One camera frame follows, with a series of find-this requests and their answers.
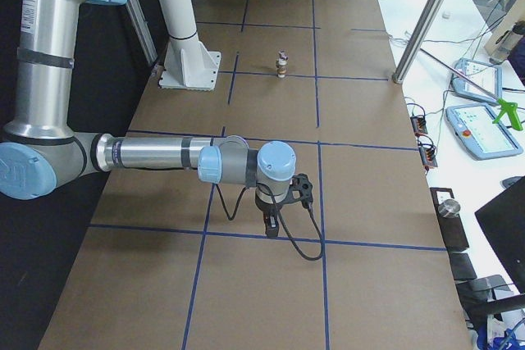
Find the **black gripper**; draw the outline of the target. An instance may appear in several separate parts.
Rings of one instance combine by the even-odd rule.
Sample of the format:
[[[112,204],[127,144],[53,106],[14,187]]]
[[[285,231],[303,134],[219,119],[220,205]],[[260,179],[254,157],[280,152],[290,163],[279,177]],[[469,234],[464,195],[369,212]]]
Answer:
[[[279,235],[279,220],[278,211],[284,205],[287,193],[276,195],[275,202],[269,194],[257,189],[255,192],[255,204],[257,208],[263,213],[263,221],[265,225],[265,235],[268,238],[276,238]]]

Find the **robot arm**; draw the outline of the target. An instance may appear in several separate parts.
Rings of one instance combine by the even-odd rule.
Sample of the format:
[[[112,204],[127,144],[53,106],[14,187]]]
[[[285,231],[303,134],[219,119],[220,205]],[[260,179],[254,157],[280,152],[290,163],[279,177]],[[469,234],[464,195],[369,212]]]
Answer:
[[[23,0],[14,119],[3,129],[1,191],[30,200],[94,172],[196,170],[203,182],[254,189],[266,235],[285,228],[281,207],[297,184],[287,143],[252,149],[239,136],[131,138],[76,133],[67,124],[80,5],[127,0]]]

